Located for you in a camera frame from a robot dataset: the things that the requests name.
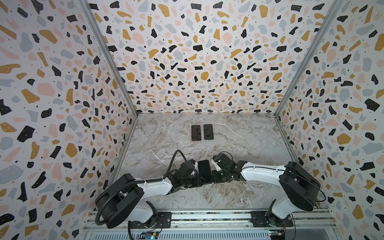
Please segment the blue edged phone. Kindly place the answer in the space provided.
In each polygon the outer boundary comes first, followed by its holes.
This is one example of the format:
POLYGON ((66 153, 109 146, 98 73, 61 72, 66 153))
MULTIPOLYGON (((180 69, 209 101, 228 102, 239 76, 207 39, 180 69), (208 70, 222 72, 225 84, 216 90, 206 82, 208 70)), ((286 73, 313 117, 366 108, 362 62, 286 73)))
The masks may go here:
POLYGON ((208 160, 198 162, 198 172, 203 185, 211 184, 213 182, 212 170, 208 160))

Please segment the purple edged phone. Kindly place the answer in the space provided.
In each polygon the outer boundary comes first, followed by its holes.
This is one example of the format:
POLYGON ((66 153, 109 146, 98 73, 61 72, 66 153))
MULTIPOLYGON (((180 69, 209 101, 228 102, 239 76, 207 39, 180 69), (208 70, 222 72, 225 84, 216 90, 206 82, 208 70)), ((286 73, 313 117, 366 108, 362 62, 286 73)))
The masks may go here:
POLYGON ((205 140, 213 140, 214 139, 214 131, 212 124, 204 125, 204 139, 205 140))

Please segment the silver edged phone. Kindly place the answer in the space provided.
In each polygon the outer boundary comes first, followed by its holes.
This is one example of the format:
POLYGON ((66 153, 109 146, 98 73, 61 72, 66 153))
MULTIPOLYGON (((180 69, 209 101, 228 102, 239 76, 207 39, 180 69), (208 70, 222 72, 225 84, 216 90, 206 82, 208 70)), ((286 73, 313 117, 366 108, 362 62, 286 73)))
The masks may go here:
POLYGON ((192 141, 201 141, 202 140, 202 133, 201 133, 201 126, 200 125, 192 125, 191 126, 191 136, 192 136, 192 141))

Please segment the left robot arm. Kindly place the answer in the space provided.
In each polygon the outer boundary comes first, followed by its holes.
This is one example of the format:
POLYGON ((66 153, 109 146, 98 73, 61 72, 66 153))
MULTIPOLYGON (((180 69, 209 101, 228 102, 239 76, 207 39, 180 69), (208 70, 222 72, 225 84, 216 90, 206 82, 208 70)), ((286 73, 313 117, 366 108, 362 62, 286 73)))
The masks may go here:
POLYGON ((201 187, 208 179, 190 161, 182 163, 177 170, 168 168, 158 179, 139 180, 125 174, 97 197, 95 223, 111 229, 127 220, 151 228, 157 224, 159 212, 147 198, 201 187))

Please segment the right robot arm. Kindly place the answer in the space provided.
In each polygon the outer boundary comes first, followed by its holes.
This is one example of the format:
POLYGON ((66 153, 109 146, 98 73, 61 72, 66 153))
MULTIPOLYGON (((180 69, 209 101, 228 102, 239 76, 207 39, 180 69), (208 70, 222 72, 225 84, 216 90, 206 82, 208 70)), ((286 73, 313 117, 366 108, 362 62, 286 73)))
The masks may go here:
POLYGON ((297 210, 310 212, 314 209, 320 192, 320 183, 296 162, 282 166, 263 166, 246 161, 235 162, 224 153, 211 160, 214 183, 230 181, 257 181, 276 185, 285 196, 274 200, 266 213, 266 218, 283 220, 297 210))

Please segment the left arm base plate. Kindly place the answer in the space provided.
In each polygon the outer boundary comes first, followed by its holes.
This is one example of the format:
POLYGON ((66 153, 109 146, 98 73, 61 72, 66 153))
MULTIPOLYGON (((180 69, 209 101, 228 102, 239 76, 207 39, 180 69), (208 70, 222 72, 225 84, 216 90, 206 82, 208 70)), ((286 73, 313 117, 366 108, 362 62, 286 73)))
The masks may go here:
POLYGON ((172 212, 143 212, 134 211, 127 218, 131 229, 154 229, 171 227, 172 212))

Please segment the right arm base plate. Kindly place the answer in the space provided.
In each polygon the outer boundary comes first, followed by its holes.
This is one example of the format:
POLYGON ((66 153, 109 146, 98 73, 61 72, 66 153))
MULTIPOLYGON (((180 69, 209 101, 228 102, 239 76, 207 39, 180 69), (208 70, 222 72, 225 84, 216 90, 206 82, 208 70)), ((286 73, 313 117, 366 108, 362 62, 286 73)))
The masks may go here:
POLYGON ((285 219, 279 219, 272 213, 268 211, 252 211, 251 212, 251 223, 254 228, 264 228, 264 227, 293 227, 294 223, 291 217, 286 217, 285 219))

